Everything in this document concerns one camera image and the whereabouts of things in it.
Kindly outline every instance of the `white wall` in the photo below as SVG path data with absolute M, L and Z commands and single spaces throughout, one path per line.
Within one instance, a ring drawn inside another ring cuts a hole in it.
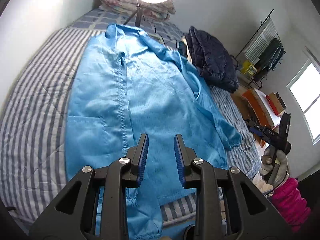
M 320 14 L 311 0 L 282 0 L 292 25 L 320 52 Z
M 282 42 L 287 51 L 283 57 L 284 60 L 281 65 L 278 65 L 275 72 L 271 71 L 268 74 L 267 80 L 263 80 L 261 90 L 265 94 L 278 92 L 287 105 L 286 112 L 291 113 L 288 141 L 292 144 L 292 148 L 288 159 L 290 175 L 297 177 L 320 162 L 320 142 L 313 145 L 301 108 L 286 86 L 308 60 L 303 52 L 305 45 L 317 58 L 320 58 L 320 55 L 295 28 L 288 32 Z
M 0 107 L 13 81 L 45 40 L 90 11 L 93 2 L 10 0 L 0 17 Z
M 231 54 L 255 33 L 272 9 L 272 19 L 281 36 L 291 25 L 282 0 L 173 0 L 176 14 L 171 21 L 182 31 L 190 25 L 216 36 Z

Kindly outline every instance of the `window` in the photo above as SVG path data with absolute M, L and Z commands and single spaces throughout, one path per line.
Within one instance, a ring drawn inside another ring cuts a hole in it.
M 320 140 L 320 66 L 307 49 L 309 59 L 287 88 L 299 104 L 313 144 Z

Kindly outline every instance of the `striped bedsheet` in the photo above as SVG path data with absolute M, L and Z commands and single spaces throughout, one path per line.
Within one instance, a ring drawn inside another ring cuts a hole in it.
M 55 32 L 14 85 L 0 119 L 0 197 L 11 215 L 30 225 L 66 184 L 65 117 L 73 78 L 87 41 L 99 30 L 73 27 Z M 259 158 L 230 94 L 211 87 L 221 113 L 244 140 L 228 152 L 228 164 L 249 178 Z M 164 225 L 194 217 L 195 194 L 161 207 Z

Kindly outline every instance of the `metal screw cap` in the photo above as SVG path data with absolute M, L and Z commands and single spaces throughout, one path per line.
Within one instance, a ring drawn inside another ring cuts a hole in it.
M 92 168 L 91 168 L 90 166 L 84 166 L 84 167 L 82 168 L 82 171 L 83 171 L 84 173 L 88 173 L 88 172 L 92 171 Z
M 231 167 L 230 171 L 234 174 L 238 174 L 240 172 L 240 169 L 238 167 Z
M 202 164 L 202 163 L 203 163 L 203 159 L 201 159 L 201 158 L 195 158 L 195 159 L 193 160 L 193 162 L 194 162 L 195 164 Z
M 119 162 L 120 162 L 121 164 L 127 164 L 127 163 L 129 162 L 129 159 L 126 158 L 126 157 L 124 157 L 124 158 L 121 158 L 121 159 L 119 160 Z

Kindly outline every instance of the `hanging clothes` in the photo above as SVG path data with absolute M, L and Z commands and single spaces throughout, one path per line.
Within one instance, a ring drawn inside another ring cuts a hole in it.
M 142 133 L 149 135 L 149 151 L 141 187 L 127 189 L 130 239 L 159 238 L 160 206 L 195 191 L 179 182 L 176 134 L 223 169 L 226 150 L 239 146 L 241 137 L 186 58 L 140 28 L 112 24 L 90 39 L 73 83 L 66 124 L 68 179 L 85 165 L 100 168 L 125 156 Z
M 270 70 L 274 70 L 284 55 L 284 48 L 279 39 L 274 38 L 264 52 L 259 56 L 259 61 L 254 65 L 258 72 L 254 75 L 254 80 L 260 81 Z

